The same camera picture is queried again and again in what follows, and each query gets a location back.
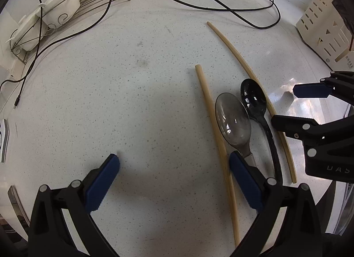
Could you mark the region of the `white ceramic pot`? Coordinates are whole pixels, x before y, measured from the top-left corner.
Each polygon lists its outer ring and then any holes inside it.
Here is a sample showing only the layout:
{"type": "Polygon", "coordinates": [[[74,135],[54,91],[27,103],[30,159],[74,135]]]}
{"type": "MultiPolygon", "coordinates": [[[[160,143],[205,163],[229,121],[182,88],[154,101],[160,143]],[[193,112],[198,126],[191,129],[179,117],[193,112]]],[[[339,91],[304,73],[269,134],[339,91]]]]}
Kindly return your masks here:
{"type": "Polygon", "coordinates": [[[49,28],[58,29],[67,23],[80,7],[79,0],[45,0],[43,21],[49,28]]]}
{"type": "Polygon", "coordinates": [[[39,35],[43,38],[47,30],[48,26],[41,21],[36,13],[25,15],[19,22],[19,28],[8,40],[10,48],[13,51],[22,49],[29,52],[38,45],[39,35]]]}

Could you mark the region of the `white ceramic pot far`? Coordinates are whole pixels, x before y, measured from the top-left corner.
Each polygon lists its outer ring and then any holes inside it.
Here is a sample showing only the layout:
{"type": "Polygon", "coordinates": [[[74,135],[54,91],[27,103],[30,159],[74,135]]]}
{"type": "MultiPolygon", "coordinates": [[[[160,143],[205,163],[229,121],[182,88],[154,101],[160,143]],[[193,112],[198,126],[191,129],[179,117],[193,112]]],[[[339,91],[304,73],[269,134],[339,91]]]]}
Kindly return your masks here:
{"type": "Polygon", "coordinates": [[[43,21],[49,28],[58,29],[67,23],[80,7],[79,0],[45,0],[43,21]]]}

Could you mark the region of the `black spoon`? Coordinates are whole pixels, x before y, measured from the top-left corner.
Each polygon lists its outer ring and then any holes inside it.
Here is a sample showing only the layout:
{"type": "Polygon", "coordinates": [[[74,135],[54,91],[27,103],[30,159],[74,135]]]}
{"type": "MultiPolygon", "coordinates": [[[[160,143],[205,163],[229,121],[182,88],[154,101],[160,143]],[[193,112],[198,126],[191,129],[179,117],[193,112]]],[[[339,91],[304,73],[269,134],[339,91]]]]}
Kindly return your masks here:
{"type": "Polygon", "coordinates": [[[258,122],[264,130],[271,151],[275,179],[282,184],[283,174],[281,171],[277,147],[275,146],[271,129],[265,119],[265,113],[267,110],[266,96],[260,85],[252,79],[244,79],[242,81],[240,85],[240,96],[249,117],[258,122]]]}

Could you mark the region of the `grey translucent spoon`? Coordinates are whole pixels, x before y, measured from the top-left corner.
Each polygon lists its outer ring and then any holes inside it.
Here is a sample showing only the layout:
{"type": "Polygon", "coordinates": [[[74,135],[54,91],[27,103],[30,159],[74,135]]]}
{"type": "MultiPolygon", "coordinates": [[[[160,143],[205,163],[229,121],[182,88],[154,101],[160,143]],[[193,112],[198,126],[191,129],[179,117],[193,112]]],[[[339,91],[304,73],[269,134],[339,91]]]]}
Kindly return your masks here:
{"type": "Polygon", "coordinates": [[[240,152],[248,165],[256,167],[250,150],[250,118],[242,102],[231,93],[221,93],[215,102],[215,117],[226,142],[240,152]]]}

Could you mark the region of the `white ceramic pot near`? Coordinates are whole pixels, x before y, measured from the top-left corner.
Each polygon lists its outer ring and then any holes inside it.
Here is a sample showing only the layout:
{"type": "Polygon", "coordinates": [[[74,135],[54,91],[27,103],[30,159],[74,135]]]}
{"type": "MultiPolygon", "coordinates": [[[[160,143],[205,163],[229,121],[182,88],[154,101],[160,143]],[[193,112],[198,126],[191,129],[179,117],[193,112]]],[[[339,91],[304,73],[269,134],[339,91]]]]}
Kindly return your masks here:
{"type": "Polygon", "coordinates": [[[41,21],[36,13],[25,15],[19,22],[19,28],[8,40],[10,48],[13,51],[22,49],[29,52],[38,45],[39,35],[43,38],[47,30],[48,26],[41,21]]]}

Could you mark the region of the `cream utensil holder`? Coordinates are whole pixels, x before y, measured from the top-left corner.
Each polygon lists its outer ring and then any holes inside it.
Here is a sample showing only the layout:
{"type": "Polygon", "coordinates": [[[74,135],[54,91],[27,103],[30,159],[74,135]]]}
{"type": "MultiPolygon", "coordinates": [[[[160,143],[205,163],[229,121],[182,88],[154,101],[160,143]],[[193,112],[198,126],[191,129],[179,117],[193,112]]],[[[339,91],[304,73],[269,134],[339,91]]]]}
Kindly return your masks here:
{"type": "Polygon", "coordinates": [[[296,28],[304,43],[332,70],[353,71],[352,36],[332,1],[311,0],[296,28]]]}

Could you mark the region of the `pale bamboo chopstick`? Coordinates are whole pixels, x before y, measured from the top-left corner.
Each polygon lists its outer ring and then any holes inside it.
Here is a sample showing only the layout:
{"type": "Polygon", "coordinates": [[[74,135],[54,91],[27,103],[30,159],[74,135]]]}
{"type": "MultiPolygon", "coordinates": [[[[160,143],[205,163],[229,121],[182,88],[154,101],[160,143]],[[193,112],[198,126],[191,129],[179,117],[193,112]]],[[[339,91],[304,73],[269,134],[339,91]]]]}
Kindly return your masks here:
{"type": "Polygon", "coordinates": [[[233,184],[233,178],[229,169],[229,158],[226,150],[226,145],[220,133],[220,130],[218,128],[217,120],[215,117],[214,100],[212,98],[211,92],[209,91],[207,80],[205,74],[203,73],[203,69],[201,65],[199,64],[195,65],[195,70],[200,83],[200,87],[202,89],[205,105],[209,114],[209,119],[211,121],[211,126],[214,133],[214,139],[218,149],[220,165],[223,172],[224,182],[226,185],[227,198],[228,198],[228,203],[230,208],[230,216],[231,216],[232,229],[233,229],[233,239],[234,239],[235,247],[237,247],[240,244],[238,209],[237,209],[236,193],[233,184]]]}

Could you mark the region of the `light bamboo chopstick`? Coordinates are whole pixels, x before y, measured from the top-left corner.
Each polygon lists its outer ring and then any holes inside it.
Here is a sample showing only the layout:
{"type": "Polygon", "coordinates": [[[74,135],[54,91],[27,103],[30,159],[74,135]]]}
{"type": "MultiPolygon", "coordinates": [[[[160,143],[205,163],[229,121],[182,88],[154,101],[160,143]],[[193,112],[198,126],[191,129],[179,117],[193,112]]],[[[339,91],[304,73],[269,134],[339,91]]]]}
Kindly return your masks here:
{"type": "Polygon", "coordinates": [[[218,30],[211,22],[207,22],[207,25],[216,33],[216,35],[223,41],[223,43],[230,49],[232,54],[239,61],[241,66],[247,72],[249,79],[243,80],[240,86],[240,94],[242,98],[242,102],[246,107],[246,110],[250,117],[257,121],[266,133],[266,137],[269,143],[269,147],[271,149],[272,157],[275,157],[276,161],[274,161],[275,172],[280,170],[280,164],[277,157],[276,146],[274,145],[274,141],[272,140],[272,131],[264,117],[266,110],[269,111],[270,116],[274,116],[276,114],[275,108],[271,103],[268,95],[264,92],[263,87],[260,85],[259,80],[256,75],[248,65],[248,63],[244,60],[242,55],[237,51],[237,49],[230,43],[230,41],[218,30]]]}

